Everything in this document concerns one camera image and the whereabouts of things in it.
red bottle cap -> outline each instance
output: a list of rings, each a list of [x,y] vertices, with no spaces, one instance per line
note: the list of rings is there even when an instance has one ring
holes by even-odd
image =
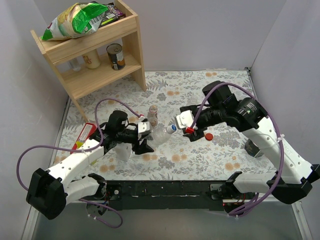
[[[211,141],[212,139],[214,139],[214,136],[211,133],[207,133],[205,135],[205,139],[207,139],[208,141]]]
[[[187,134],[193,134],[194,133],[194,129],[193,128],[191,128],[191,127],[187,127],[186,129],[185,129],[185,132],[187,133]]]

shelf board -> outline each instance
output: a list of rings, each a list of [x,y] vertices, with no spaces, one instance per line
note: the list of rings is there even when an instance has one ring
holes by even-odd
[[[87,36],[55,41],[43,41],[41,37],[36,37],[35,41],[43,49],[42,54],[47,54],[54,65],[59,65],[136,31],[136,15],[130,15]]]
[[[107,53],[101,55],[100,60],[101,65],[95,69],[89,69],[83,64],[80,71],[70,69],[61,74],[76,100],[141,68],[141,65],[128,52],[124,52],[125,67],[121,70],[111,68]]]

green chip bag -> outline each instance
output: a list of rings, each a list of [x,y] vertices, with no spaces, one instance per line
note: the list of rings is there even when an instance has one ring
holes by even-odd
[[[99,3],[75,3],[57,16],[44,31],[42,40],[76,39],[95,33],[108,7]]]

canned food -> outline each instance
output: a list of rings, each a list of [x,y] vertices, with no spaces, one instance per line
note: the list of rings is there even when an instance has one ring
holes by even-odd
[[[122,51],[122,46],[118,43],[113,43],[106,48],[108,53],[111,67],[114,70],[121,70],[126,66],[124,59],[124,52]]]
[[[250,139],[245,142],[244,149],[250,156],[255,158],[259,158],[264,154]]]

gray floor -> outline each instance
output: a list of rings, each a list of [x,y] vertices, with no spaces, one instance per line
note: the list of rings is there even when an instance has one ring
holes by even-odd
[[[124,210],[123,225],[111,229],[89,218],[84,203],[71,203],[56,219],[39,215],[34,240],[300,240],[291,205],[263,202],[248,216],[235,219],[208,210]],[[117,224],[118,216],[103,216]]]

